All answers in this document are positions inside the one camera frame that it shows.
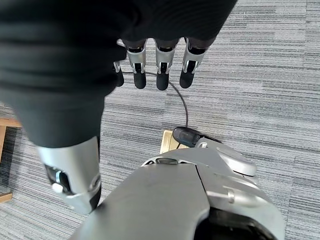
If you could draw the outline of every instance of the wooden furniture leg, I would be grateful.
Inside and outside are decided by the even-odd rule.
[[[2,150],[4,148],[7,127],[20,128],[21,124],[15,119],[0,118],[0,162],[1,162]],[[0,203],[9,201],[11,199],[12,199],[11,191],[0,194]]]

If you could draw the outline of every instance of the striped carpet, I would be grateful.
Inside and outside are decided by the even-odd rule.
[[[171,81],[178,85],[184,42]],[[156,72],[154,43],[147,70]],[[129,62],[121,63],[129,71]],[[160,150],[162,133],[185,123],[172,88],[133,77],[105,99],[101,129],[104,199]],[[320,1],[239,0],[198,69],[181,89],[189,125],[224,141],[258,165],[261,188],[283,214],[287,240],[320,239]],[[0,105],[0,116],[11,115]],[[64,240],[86,218],[50,190],[23,130],[10,129],[0,182],[13,200],[0,205],[0,240]]]

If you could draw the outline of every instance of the floor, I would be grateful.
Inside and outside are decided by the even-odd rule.
[[[224,141],[258,166],[261,188],[283,214],[287,240],[320,239],[320,1],[239,0],[196,73],[181,89],[189,125]],[[171,69],[178,85],[184,43]],[[155,72],[154,43],[147,70]],[[121,63],[129,71],[128,61]],[[155,77],[133,77],[105,99],[101,129],[104,199],[160,150],[163,131],[183,125],[184,107]],[[10,115],[0,105],[0,116]],[[50,190],[34,146],[11,129],[0,182],[13,200],[0,205],[0,239],[64,240],[85,216]]]

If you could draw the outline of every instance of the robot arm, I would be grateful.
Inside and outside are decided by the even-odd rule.
[[[70,239],[284,240],[282,215],[257,186],[256,169],[201,137],[147,160]]]
[[[181,76],[188,77],[180,80],[186,88],[235,3],[0,3],[0,100],[14,109],[52,189],[68,205],[87,214],[98,204],[101,116],[105,96],[124,82],[119,61],[128,54],[135,85],[144,88],[146,39],[156,39],[157,86],[164,90],[177,41],[187,36]]]

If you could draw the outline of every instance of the black sleeve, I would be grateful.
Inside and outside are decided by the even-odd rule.
[[[116,86],[113,61],[126,57],[117,39],[134,23],[125,11],[108,1],[1,1],[0,101],[33,143],[67,147],[99,136]]]
[[[215,38],[236,0],[0,0],[0,101],[29,139],[67,147],[100,135],[118,39]]]

